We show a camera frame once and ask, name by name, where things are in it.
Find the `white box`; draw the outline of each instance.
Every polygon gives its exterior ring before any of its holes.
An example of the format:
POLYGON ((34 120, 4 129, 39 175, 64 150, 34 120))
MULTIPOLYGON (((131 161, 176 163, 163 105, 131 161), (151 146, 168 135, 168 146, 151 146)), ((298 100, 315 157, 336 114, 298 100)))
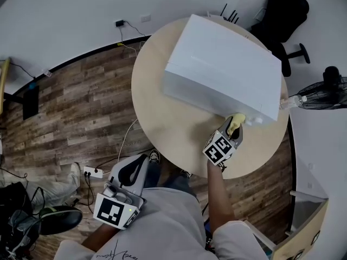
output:
POLYGON ((227 117, 276 121, 281 61, 238 33, 192 15, 165 68, 165 94, 227 117))

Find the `wooden floor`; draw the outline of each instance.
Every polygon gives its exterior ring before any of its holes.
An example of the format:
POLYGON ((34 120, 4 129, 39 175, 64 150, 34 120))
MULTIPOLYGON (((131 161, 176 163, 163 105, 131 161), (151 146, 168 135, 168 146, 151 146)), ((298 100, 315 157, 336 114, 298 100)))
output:
MULTIPOLYGON (((130 45, 136 49, 139 43, 130 45)), ((135 54, 124 47, 98 53, 43 78, 40 86, 39 113, 23 121, 22 106, 9 103, 0 117, 3 168, 28 174, 29 180, 64 180, 73 162, 81 167, 96 166, 118 156, 129 125, 136 119, 131 99, 131 74, 135 54)), ((121 157, 152 148, 138 122, 125 141, 121 157)), ((107 171, 116 160, 103 166, 107 171)), ((172 170, 165 165, 164 176, 172 170)), ((5 184, 17 181, 0 173, 5 184)), ((275 155, 263 167, 242 178, 226 180, 238 219, 248 219, 275 243, 283 240, 290 220, 292 187, 291 150, 286 133, 275 155)), ((102 191, 104 180, 92 179, 95 193, 102 191)), ((193 176, 191 185, 203 207, 207 202, 207 180, 193 176)), ((77 197, 85 202, 87 185, 81 177, 77 197)), ((99 226, 88 207, 79 205, 83 220, 68 232, 41 236, 34 259, 53 259, 65 239, 81 242, 99 226)))

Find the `electrical outlet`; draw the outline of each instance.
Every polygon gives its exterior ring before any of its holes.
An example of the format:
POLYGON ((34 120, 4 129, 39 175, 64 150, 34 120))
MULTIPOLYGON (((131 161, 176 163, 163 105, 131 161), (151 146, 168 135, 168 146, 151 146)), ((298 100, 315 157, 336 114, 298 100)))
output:
POLYGON ((141 22, 151 21, 151 15, 141 15, 141 22))
POLYGON ((95 167, 85 166, 83 172, 87 172, 87 173, 90 172, 91 173, 91 177, 96 177, 96 178, 102 178, 102 176, 104 175, 103 170, 100 170, 98 168, 97 168, 97 170, 95 170, 95 167))
POLYGON ((53 75, 53 73, 50 72, 48 69, 44 69, 44 70, 42 71, 42 73, 43 73, 45 76, 47 76, 47 77, 51 77, 51 76, 53 75))

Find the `white wall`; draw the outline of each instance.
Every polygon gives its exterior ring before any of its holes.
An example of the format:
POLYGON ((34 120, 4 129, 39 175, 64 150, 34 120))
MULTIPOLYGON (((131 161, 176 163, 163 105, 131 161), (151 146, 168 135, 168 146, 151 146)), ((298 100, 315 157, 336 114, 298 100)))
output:
MULTIPOLYGON (((265 0, 6 0, 0 7, 0 59, 11 56, 34 76, 79 55, 120 41, 114 21, 128 20, 148 35, 163 25, 207 10, 225 16, 238 9, 239 24, 250 26, 265 0), (152 20, 140 22, 151 14, 152 20)), ((129 26, 124 39, 140 35, 129 26)), ((6 91, 13 93, 31 79, 13 69, 6 91)))
MULTIPOLYGON (((322 81, 328 66, 336 66, 347 76, 347 0, 307 1, 307 21, 285 48, 291 53, 302 43, 311 64, 304 63, 303 58, 291 60, 292 76, 286 79, 290 94, 322 81)), ((293 109, 291 119, 297 190, 329 197, 321 235, 306 259, 341 259, 347 250, 347 109, 293 109)))

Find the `power strip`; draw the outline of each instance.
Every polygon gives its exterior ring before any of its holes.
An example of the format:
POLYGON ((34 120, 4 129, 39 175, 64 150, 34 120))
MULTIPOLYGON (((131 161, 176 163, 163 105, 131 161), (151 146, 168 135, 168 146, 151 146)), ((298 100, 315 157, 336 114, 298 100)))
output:
POLYGON ((100 170, 100 169, 95 169, 95 167, 88 167, 85 166, 84 167, 84 171, 83 172, 87 172, 87 173, 91 173, 91 177, 96 177, 96 178, 102 178, 102 176, 104 176, 104 171, 100 170))

